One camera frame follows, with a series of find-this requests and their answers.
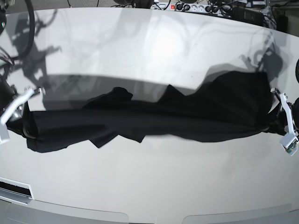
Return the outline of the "black t-shirt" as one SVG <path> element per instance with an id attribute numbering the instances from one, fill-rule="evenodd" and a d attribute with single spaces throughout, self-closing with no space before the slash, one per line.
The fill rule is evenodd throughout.
<path id="1" fill-rule="evenodd" d="M 7 123 L 29 149 L 49 153 L 90 141 L 102 147 L 117 136 L 142 142 L 149 135 L 173 135 L 198 142 L 222 142 L 259 133 L 284 132 L 265 72 L 230 71 L 184 95 L 167 86 L 157 102 L 134 100 L 121 87 L 70 110 L 26 111 Z"/>

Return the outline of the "black box behind table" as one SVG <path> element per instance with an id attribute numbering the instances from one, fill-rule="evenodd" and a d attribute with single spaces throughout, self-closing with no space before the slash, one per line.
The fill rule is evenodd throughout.
<path id="1" fill-rule="evenodd" d="M 257 26 L 263 26 L 264 16 L 261 12 L 245 9 L 243 7 L 232 8 L 231 19 Z"/>

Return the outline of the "white power strip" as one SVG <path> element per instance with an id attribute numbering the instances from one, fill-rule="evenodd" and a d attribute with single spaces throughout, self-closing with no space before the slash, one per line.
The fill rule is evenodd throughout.
<path id="1" fill-rule="evenodd" d="M 165 10 L 173 12 L 187 12 L 195 14 L 207 14 L 215 16 L 230 16 L 231 7 L 224 6 L 220 7 L 218 5 L 208 4 L 203 5 L 199 2 L 194 3 L 184 3 L 184 2 L 154 2 L 150 9 L 153 10 Z"/>

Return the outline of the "white slotted table bracket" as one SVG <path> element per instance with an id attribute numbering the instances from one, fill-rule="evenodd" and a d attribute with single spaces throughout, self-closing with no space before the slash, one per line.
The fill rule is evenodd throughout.
<path id="1" fill-rule="evenodd" d="M 19 181 L 10 180 L 4 177 L 0 178 L 0 189 L 2 191 L 16 194 L 18 196 L 24 196 L 31 200 L 35 200 L 31 185 Z"/>

